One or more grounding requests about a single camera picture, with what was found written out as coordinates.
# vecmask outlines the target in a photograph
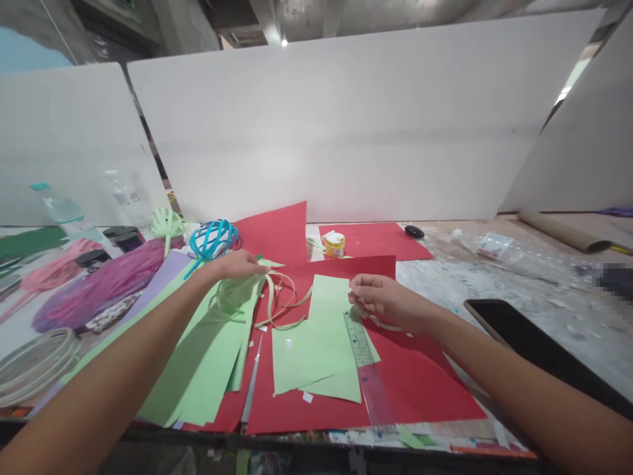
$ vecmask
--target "red construction paper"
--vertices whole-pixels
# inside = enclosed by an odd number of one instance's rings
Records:
[[[359,259],[332,259],[283,268],[303,296],[313,283],[314,275],[353,278],[359,273],[382,274],[395,277],[393,256]],[[280,297],[284,302],[285,294]],[[263,303],[267,299],[264,291]],[[280,317],[284,325],[307,314],[309,302],[289,310]],[[256,321],[267,318],[266,306],[260,305]],[[378,350],[382,382],[392,416],[400,424],[439,422],[485,418],[474,398],[444,357],[442,350],[425,336],[413,338],[403,332],[378,329],[365,321],[371,339]],[[303,400],[301,391],[289,391],[273,397],[272,337],[264,334],[255,381],[253,407],[248,433],[281,433],[319,429],[345,429],[369,426],[369,415],[362,404],[314,395],[311,404]]]
[[[319,226],[323,236],[332,230],[345,236],[345,254],[351,257],[395,255],[397,261],[433,259],[433,254],[394,222]]]
[[[303,201],[237,221],[235,225],[244,238],[242,248],[279,264],[307,262],[305,213]]]

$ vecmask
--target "paper roll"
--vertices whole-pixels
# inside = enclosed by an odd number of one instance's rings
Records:
[[[521,211],[517,217],[530,226],[587,254],[604,251],[613,244],[611,241],[605,241],[604,239],[573,228],[568,224],[547,218],[544,214],[536,211]]]

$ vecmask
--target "black phone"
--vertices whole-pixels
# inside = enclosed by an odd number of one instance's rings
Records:
[[[464,306],[500,343],[543,371],[633,421],[633,404],[504,300],[466,300]]]

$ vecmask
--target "white foam board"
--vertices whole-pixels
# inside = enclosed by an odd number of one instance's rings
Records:
[[[501,211],[633,206],[632,44],[629,13],[537,139]]]
[[[105,170],[119,170],[150,206],[169,206],[118,63],[0,75],[0,225],[52,224],[30,183],[48,182],[97,226],[128,224]]]
[[[185,218],[492,218],[603,11],[139,61]]]

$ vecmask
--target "water bottle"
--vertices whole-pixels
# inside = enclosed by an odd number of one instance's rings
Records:
[[[125,180],[117,170],[108,170],[105,176],[110,182],[112,195],[123,210],[125,216],[136,226],[144,236],[150,235],[152,227],[152,211],[150,207],[140,199],[136,187]]]
[[[461,229],[451,233],[451,240],[475,255],[498,261],[502,267],[522,274],[579,288],[590,285],[590,279],[580,276],[576,268],[591,263],[553,248],[548,250],[518,243],[511,237],[496,233],[468,234]]]
[[[48,183],[33,183],[30,187],[42,199],[46,214],[64,230],[71,241],[81,238],[101,241],[104,238],[74,201],[53,191]]]

